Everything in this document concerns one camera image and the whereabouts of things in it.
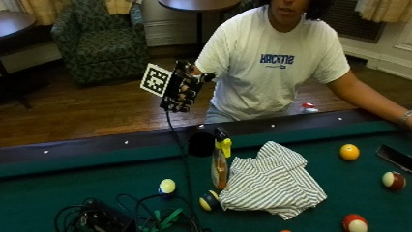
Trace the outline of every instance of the curtain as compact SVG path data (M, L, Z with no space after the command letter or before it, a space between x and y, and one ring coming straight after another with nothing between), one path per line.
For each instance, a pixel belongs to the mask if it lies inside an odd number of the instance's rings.
M412 0L357 0L356 11L375 22L409 22Z
M20 0L0 0L0 11L21 12Z
M20 0L28 13L35 14L39 25L52 25L69 0Z
M127 15L129 13L132 0L105 0L108 13Z
M113 15L125 15L129 13L133 0L105 0L107 10ZM20 0L28 13L36 15L39 25L52 25L63 7L71 3L71 0Z

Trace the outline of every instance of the armchair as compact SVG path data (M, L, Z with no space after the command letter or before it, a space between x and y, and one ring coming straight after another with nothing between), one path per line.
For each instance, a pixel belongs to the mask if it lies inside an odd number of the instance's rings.
M104 0L72 0L52 37L73 82L80 86L139 79L149 62L140 5L111 15Z

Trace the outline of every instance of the wooden floor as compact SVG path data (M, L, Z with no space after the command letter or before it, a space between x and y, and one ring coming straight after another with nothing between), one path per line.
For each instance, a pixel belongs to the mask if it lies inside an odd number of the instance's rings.
M151 63L172 70L172 56L179 52L181 54L181 49L176 50L176 47L151 48ZM411 80L367 69L359 60L351 64L357 77L388 98L401 104L412 103ZM167 113L159 107L161 99L140 89L140 81L79 88L61 61L29 72L32 80L47 79L49 85L27 95L33 106L31 110L17 101L0 104L0 147L168 128ZM205 84L189 113L169 114L175 127L197 125L204 121L212 90L213 84ZM313 80L300 88L292 105L295 113L301 102L312 102L319 111L353 108Z

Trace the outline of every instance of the cell phone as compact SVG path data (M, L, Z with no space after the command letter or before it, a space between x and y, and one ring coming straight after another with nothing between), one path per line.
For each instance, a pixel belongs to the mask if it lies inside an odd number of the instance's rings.
M376 155L397 165L401 170L412 173L412 157L399 152L388 145L381 145L376 150Z

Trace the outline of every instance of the striped cloth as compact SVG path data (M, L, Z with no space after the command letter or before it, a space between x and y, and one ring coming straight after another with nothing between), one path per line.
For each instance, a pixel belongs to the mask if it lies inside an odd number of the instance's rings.
M267 142L256 159L235 158L228 186L219 194L224 210L261 210L295 218L325 199L304 169L307 160L276 142Z

